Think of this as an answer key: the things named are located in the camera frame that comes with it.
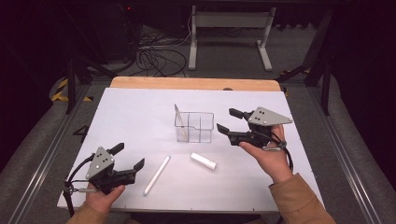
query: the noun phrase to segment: white tabletop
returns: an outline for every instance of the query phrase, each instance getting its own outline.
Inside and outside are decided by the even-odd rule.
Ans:
[[[211,143],[177,142],[175,108],[182,112],[211,112],[215,129]],[[114,202],[118,211],[178,211],[262,213],[277,211],[268,189],[271,178],[240,147],[233,147],[226,135],[216,129],[219,123],[231,131],[246,132],[243,119],[229,115],[229,108],[252,111],[265,107],[292,118],[281,91],[177,91],[107,88],[98,106],[88,135],[74,167],[99,146],[112,148],[124,143],[125,149],[114,156],[117,171],[129,170],[141,159],[146,164]],[[300,173],[312,190],[321,196],[304,147],[294,123],[285,124],[288,149],[294,162],[294,173]],[[196,153],[217,163],[214,171],[191,160]],[[143,191],[166,156],[171,160],[163,169],[147,196]],[[84,179],[89,165],[75,176]],[[87,183],[75,183],[86,188]],[[73,204],[79,207],[85,194],[74,193]],[[66,208],[61,195],[59,207]]]

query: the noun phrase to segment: tan sleeve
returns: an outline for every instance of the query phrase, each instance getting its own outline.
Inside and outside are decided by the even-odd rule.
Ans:
[[[105,224],[107,215],[84,203],[67,221],[67,224]]]
[[[300,174],[269,188],[286,223],[335,223]]]

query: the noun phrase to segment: transparent box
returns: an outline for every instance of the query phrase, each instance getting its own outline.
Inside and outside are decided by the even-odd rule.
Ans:
[[[181,120],[175,114],[178,142],[210,143],[213,131],[213,113],[180,112]]]

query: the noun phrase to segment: wooden table edge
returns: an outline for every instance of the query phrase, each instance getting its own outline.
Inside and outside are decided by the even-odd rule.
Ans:
[[[281,91],[275,80],[198,77],[114,77],[110,88],[212,90],[212,91]]]

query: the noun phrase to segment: hand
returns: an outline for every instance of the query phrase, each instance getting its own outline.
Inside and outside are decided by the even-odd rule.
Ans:
[[[276,134],[281,141],[285,141],[282,125],[273,126],[271,132]],[[241,142],[239,146],[257,160],[260,167],[271,176],[275,184],[293,177],[284,150],[264,151],[247,142]],[[268,147],[276,147],[276,143],[271,142]]]
[[[88,184],[88,189],[95,189],[91,183]],[[95,193],[87,193],[85,203],[98,212],[107,214],[110,211],[111,205],[124,192],[125,186],[120,185],[114,188],[109,194],[105,195],[101,190]]]

